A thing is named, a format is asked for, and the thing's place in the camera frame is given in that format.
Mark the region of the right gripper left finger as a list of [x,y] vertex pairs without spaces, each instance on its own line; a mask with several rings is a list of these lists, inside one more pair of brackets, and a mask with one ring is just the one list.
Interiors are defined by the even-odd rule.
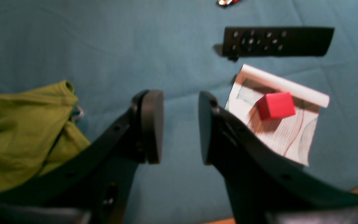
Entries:
[[143,90],[87,149],[0,193],[0,224],[121,224],[139,164],[161,161],[162,90]]

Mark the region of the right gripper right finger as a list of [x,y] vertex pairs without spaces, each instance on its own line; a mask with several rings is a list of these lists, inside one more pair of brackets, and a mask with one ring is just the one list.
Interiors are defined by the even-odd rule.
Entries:
[[223,176],[237,224],[358,224],[358,194],[271,151],[211,93],[198,103],[203,162]]

